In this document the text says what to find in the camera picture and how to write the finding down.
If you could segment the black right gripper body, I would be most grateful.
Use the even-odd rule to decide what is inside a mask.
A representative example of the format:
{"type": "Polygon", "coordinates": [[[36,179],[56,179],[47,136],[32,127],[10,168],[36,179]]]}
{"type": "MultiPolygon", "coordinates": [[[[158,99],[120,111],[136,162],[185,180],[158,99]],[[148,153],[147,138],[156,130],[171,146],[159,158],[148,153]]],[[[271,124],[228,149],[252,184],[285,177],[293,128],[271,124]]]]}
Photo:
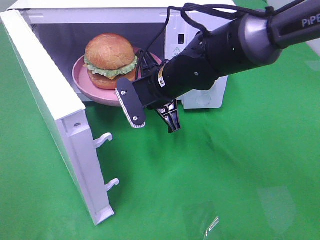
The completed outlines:
{"type": "Polygon", "coordinates": [[[219,77],[205,53],[182,52],[156,71],[157,100],[150,107],[159,109],[191,90],[209,90],[219,77]]]}

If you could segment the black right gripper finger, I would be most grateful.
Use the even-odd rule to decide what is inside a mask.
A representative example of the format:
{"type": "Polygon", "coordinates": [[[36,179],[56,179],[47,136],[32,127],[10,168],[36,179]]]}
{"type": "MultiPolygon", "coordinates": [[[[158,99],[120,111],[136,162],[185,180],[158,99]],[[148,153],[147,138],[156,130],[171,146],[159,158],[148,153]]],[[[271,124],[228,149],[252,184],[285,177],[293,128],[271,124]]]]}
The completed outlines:
{"type": "Polygon", "coordinates": [[[153,53],[150,53],[147,51],[144,56],[144,51],[142,49],[139,49],[136,53],[136,56],[138,57],[138,61],[140,63],[139,66],[136,66],[136,77],[137,78],[143,78],[148,76],[152,69],[156,66],[160,65],[160,59],[154,55],[153,53]]]}
{"type": "Polygon", "coordinates": [[[171,102],[164,106],[156,109],[159,116],[166,123],[168,127],[168,133],[174,133],[181,129],[179,112],[178,112],[178,101],[173,99],[171,102]]]}

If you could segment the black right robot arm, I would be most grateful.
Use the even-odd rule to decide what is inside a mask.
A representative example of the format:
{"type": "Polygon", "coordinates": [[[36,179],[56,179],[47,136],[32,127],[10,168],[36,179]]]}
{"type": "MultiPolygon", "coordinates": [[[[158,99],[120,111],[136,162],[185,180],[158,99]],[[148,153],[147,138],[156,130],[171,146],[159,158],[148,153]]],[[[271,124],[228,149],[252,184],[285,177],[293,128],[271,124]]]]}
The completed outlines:
{"type": "Polygon", "coordinates": [[[198,33],[151,78],[134,83],[137,109],[161,108],[191,90],[209,90],[227,75],[273,64],[283,49],[320,36],[320,3],[296,0],[265,11],[187,3],[182,18],[198,33]]]}

